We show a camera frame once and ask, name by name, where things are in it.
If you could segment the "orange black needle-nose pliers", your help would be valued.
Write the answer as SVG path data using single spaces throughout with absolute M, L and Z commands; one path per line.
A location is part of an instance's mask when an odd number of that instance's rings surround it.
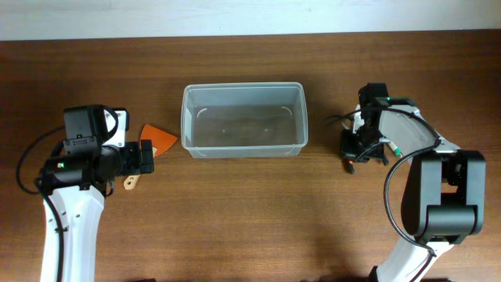
M 343 157 L 344 164 L 346 167 L 347 172 L 349 172 L 351 175 L 355 174 L 355 168 L 354 168 L 354 162 L 355 159 L 353 157 Z

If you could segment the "clear plastic container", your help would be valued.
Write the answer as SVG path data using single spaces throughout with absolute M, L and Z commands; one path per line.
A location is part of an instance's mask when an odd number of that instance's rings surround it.
M 194 158 L 297 156 L 308 143 L 304 88 L 290 81 L 188 85 L 181 142 Z

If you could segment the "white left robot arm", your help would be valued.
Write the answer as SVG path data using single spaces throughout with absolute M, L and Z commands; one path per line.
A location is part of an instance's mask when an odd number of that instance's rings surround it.
M 45 209 L 40 279 L 93 281 L 105 200 L 117 177 L 153 172 L 153 145 L 126 140 L 130 116 L 124 108 L 72 107 L 63 117 L 66 137 L 35 180 Z

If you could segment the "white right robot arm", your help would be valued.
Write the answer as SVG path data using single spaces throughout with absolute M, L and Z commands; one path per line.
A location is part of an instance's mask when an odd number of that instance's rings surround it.
M 340 156 L 353 174 L 356 163 L 388 163 L 398 156 L 383 187 L 384 210 L 399 235 L 395 248 L 369 273 L 370 281 L 420 281 L 439 257 L 479 233 L 485 219 L 485 158 L 463 150 L 429 125 L 417 105 L 392 98 L 384 83 L 358 92 L 354 111 L 341 115 Z

